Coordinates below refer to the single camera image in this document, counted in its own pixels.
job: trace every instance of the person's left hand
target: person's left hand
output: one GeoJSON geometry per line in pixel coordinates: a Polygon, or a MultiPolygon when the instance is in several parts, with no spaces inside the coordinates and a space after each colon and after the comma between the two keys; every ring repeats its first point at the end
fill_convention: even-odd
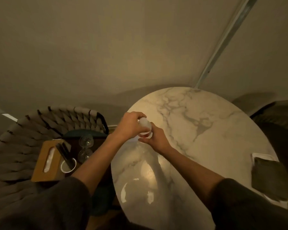
{"type": "Polygon", "coordinates": [[[142,127],[140,124],[138,124],[138,119],[142,117],[146,118],[146,115],[144,115],[142,112],[126,112],[113,134],[125,142],[142,132],[150,131],[148,127],[142,127]]]}

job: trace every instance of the woven chair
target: woven chair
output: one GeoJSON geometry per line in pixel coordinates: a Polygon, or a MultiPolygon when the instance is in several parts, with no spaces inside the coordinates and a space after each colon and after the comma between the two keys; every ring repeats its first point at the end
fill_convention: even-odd
{"type": "Polygon", "coordinates": [[[100,113],[60,105],[25,116],[0,136],[0,215],[37,193],[30,179],[42,143],[77,129],[109,132],[100,113]]]}

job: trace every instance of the chair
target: chair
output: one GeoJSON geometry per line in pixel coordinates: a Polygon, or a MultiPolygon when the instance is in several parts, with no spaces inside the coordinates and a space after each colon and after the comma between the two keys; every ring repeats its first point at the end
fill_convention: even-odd
{"type": "Polygon", "coordinates": [[[0,136],[0,215],[37,193],[37,186],[30,179],[42,143],[77,129],[109,132],[100,113],[60,105],[26,115],[0,136]]]}

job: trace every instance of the marble tabletop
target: marble tabletop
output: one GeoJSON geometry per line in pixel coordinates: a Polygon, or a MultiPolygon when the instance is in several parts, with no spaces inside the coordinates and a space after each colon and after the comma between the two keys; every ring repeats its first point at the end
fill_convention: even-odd
{"type": "MultiPolygon", "coordinates": [[[[137,101],[164,129],[172,147],[202,166],[251,189],[251,154],[276,157],[257,125],[227,100],[188,87],[165,88],[137,101]]],[[[128,141],[111,163],[129,221],[152,229],[214,229],[211,214],[177,170],[149,145],[128,141]]]]}

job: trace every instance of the hand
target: hand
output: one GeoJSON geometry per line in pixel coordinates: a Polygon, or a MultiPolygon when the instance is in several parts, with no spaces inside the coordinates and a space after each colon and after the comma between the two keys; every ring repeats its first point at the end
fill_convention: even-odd
{"type": "Polygon", "coordinates": [[[151,131],[153,132],[153,136],[148,138],[140,138],[138,141],[142,143],[149,144],[157,153],[163,155],[167,150],[171,149],[171,145],[167,140],[164,131],[162,128],[156,127],[156,125],[151,122],[151,131]]]}
{"type": "Polygon", "coordinates": [[[145,117],[142,112],[126,112],[113,132],[114,135],[122,139],[124,142],[136,137],[142,132],[148,132],[150,129],[148,127],[142,127],[138,124],[138,119],[145,117]]]}

